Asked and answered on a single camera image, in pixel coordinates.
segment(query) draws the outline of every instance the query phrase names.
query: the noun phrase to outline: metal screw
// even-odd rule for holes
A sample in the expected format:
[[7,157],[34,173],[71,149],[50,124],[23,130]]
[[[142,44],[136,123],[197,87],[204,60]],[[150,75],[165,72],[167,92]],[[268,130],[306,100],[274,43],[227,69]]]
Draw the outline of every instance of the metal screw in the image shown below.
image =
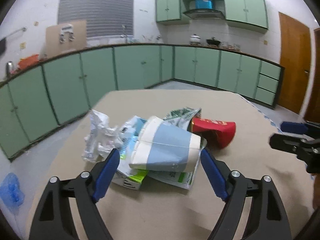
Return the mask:
[[271,181],[271,178],[269,176],[264,176],[263,179],[266,181],[266,182],[270,182]]
[[84,171],[84,172],[81,173],[81,177],[84,178],[84,179],[89,177],[89,176],[90,176],[90,173],[88,171]]
[[50,179],[50,182],[51,182],[51,183],[55,183],[55,182],[57,182],[57,180],[58,180],[57,177],[52,177],[52,178]]
[[233,171],[233,172],[231,172],[231,175],[233,176],[233,177],[239,177],[240,176],[240,172],[239,171]]

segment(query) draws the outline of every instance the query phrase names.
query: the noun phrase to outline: floor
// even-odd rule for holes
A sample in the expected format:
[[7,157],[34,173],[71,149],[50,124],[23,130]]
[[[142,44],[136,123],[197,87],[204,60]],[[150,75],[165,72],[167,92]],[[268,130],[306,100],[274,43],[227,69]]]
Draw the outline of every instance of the floor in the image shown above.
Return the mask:
[[[206,88],[190,85],[186,83],[170,81],[168,83],[159,85],[154,89],[171,89],[171,90],[209,90]],[[277,127],[280,126],[282,121],[297,122],[299,116],[288,109],[281,106],[277,106],[275,110],[271,110],[264,106],[254,104],[260,111],[268,116]],[[58,131],[54,135],[38,143],[36,146],[26,151],[25,154],[18,157],[11,163],[11,172],[15,173],[20,180],[21,190],[25,193],[25,200],[20,207],[19,214],[15,219],[19,228],[19,235],[23,239],[27,239],[25,236],[25,221],[28,216],[28,211],[31,207],[34,192],[41,177],[48,170],[51,162],[56,157],[59,149],[63,146],[64,141],[75,130],[80,121],[77,121],[62,130]]]

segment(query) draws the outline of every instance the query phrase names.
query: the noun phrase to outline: beige tablecloth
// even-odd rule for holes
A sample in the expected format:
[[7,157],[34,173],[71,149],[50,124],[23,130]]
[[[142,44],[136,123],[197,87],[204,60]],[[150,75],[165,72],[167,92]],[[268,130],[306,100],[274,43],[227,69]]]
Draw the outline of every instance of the beige tablecloth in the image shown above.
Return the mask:
[[[114,91],[107,94],[94,109],[107,114],[110,125],[114,126],[123,124],[134,115],[145,119],[152,115],[163,118],[170,110],[185,106],[201,107],[203,118],[236,122],[234,140],[226,149],[215,152],[215,157],[247,178],[261,179],[263,175],[269,175],[284,203],[292,234],[297,234],[312,212],[313,182],[305,171],[305,164],[295,155],[269,147],[269,136],[277,132],[277,128],[240,95],[207,90]],[[52,162],[35,194],[26,221],[27,235],[49,178],[71,179],[82,171],[91,170],[93,165],[81,158],[84,137],[89,131],[90,119],[86,116]],[[70,202],[79,238],[85,240],[87,237],[76,202],[74,199]],[[201,164],[189,191],[147,177],[139,191],[112,183],[106,196],[97,203],[114,240],[205,240],[223,206],[222,200],[215,196]],[[249,209],[250,199],[247,199],[234,239],[242,237]]]

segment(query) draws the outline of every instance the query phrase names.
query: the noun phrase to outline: blue box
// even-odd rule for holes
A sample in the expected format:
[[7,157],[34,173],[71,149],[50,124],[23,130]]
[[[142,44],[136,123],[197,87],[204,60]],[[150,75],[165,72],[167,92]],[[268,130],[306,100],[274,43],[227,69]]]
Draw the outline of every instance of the blue box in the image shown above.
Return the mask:
[[196,9],[212,9],[212,0],[196,0]]

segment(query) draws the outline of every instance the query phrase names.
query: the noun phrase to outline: crushed red cup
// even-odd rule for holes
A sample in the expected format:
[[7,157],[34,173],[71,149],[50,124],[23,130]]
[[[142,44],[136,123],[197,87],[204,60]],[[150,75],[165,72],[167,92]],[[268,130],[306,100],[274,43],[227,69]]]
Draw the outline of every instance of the crushed red cup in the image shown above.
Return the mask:
[[223,149],[233,140],[236,134],[236,123],[194,117],[191,131],[194,133],[213,133],[209,138],[208,136],[205,137],[208,143]]

